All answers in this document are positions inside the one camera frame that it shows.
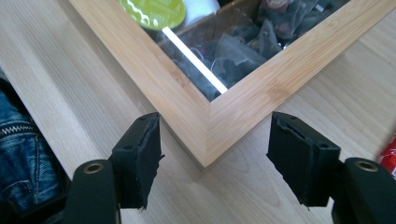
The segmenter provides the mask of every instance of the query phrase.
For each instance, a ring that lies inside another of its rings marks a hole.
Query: wood grain
[[[206,163],[214,161],[395,7],[395,1],[350,1],[212,102]]]
[[[3,1],[0,66],[66,172],[110,154],[135,118],[154,110],[102,41],[65,1]],[[396,132],[392,11],[276,108],[342,147],[374,159]],[[266,158],[265,118],[208,168],[199,169],[162,122],[166,157],[148,210],[123,223],[332,223],[326,208],[300,206]]]
[[[70,2],[204,167],[396,7],[393,0],[349,1],[209,103],[117,1]]]

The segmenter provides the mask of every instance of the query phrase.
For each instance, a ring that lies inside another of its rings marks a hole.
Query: wooden frame
[[[117,1],[69,1],[204,167],[396,7],[394,0],[350,0],[208,102]]]

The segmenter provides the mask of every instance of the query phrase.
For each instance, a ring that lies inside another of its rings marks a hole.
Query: clamp jaw
[[[380,164],[338,160],[341,148],[294,116],[274,112],[268,158],[305,206],[334,199],[334,223],[394,223],[396,182]]]
[[[159,168],[160,115],[138,118],[107,160],[88,161],[74,173],[71,188],[21,214],[13,223],[120,223],[120,208],[147,208]]]

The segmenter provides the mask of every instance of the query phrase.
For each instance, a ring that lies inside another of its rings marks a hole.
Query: metal screw
[[[92,163],[84,167],[84,173],[87,175],[91,175],[101,171],[104,168],[102,163]]]
[[[376,165],[367,161],[355,161],[355,165],[364,171],[368,171],[368,172],[378,171],[378,167],[376,167]]]

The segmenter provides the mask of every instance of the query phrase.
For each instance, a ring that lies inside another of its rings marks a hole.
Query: jeans
[[[19,212],[61,191],[55,156],[9,83],[0,78],[0,201]]]

